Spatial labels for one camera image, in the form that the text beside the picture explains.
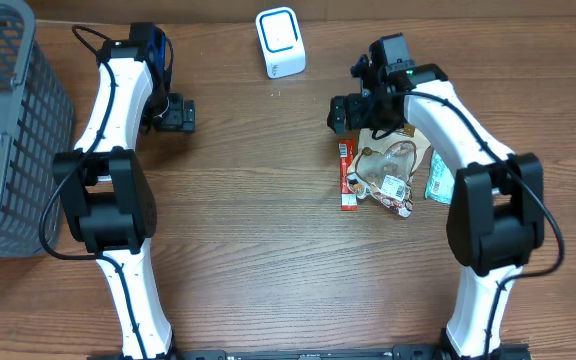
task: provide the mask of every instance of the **gray plastic bin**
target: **gray plastic bin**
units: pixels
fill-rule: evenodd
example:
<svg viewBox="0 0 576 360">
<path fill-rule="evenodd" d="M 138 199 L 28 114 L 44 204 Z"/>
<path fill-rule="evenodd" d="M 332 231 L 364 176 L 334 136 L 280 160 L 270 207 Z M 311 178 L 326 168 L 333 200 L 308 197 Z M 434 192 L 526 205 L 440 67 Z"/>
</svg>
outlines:
<svg viewBox="0 0 576 360">
<path fill-rule="evenodd" d="M 0 256 L 41 252 L 37 226 L 55 187 L 52 158 L 72 136 L 72 103 L 34 35 L 28 5 L 0 0 Z M 53 245 L 60 211 L 56 204 L 47 225 Z"/>
</svg>

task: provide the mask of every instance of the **small white box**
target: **small white box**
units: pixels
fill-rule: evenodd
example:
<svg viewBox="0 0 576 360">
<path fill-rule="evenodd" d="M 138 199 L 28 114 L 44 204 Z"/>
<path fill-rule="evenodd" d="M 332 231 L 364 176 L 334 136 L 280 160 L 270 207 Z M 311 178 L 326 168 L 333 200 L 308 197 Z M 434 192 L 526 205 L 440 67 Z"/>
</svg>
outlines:
<svg viewBox="0 0 576 360">
<path fill-rule="evenodd" d="M 295 12 L 288 7 L 262 11 L 255 22 L 268 76 L 275 79 L 304 71 L 306 51 Z"/>
</svg>

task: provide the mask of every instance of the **wooden table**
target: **wooden table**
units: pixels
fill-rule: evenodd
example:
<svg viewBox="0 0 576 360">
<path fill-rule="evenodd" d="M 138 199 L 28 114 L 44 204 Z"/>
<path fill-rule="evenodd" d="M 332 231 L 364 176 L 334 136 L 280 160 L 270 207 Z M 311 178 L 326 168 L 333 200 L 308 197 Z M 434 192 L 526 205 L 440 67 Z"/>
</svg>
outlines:
<svg viewBox="0 0 576 360">
<path fill-rule="evenodd" d="M 406 35 L 437 63 L 498 139 L 533 151 L 545 199 L 566 236 L 563 269 L 513 290 L 503 339 L 535 359 L 576 359 L 576 18 L 304 23 L 308 65 L 268 80 L 252 23 L 163 26 L 176 90 L 197 107 L 192 136 L 151 133 L 138 155 L 158 205 L 159 295 L 182 349 L 290 350 L 435 342 L 450 318 L 459 266 L 447 207 L 424 201 L 428 159 L 408 220 L 375 202 L 339 209 L 332 96 L 358 90 L 348 69 L 381 36 Z M 125 38 L 124 26 L 99 27 Z M 68 27 L 37 39 L 77 109 L 97 92 L 93 56 Z M 550 231 L 529 269 L 549 265 Z M 60 250 L 81 244 L 62 229 Z M 0 260 L 0 359 L 83 359 L 121 347 L 96 264 Z"/>
</svg>

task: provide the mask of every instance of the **red package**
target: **red package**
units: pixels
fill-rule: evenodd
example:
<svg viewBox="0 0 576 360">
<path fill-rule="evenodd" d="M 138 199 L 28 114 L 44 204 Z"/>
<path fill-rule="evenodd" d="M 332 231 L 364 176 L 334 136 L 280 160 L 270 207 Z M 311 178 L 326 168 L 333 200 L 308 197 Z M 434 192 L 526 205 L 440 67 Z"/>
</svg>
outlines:
<svg viewBox="0 0 576 360">
<path fill-rule="evenodd" d="M 347 176 L 348 167 L 355 158 L 355 140 L 339 140 L 339 158 L 341 171 L 341 210 L 357 210 L 357 195 L 348 189 Z"/>
</svg>

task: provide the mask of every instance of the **light blue package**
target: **light blue package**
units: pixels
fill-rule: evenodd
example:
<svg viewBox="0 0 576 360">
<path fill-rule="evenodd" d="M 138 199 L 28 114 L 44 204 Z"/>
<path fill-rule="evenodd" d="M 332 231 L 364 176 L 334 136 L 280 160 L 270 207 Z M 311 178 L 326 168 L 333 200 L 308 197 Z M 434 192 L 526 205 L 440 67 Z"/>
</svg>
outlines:
<svg viewBox="0 0 576 360">
<path fill-rule="evenodd" d="M 454 187 L 455 179 L 452 177 L 450 170 L 446 167 L 443 160 L 441 160 L 439 154 L 433 150 L 425 198 L 450 205 Z"/>
</svg>

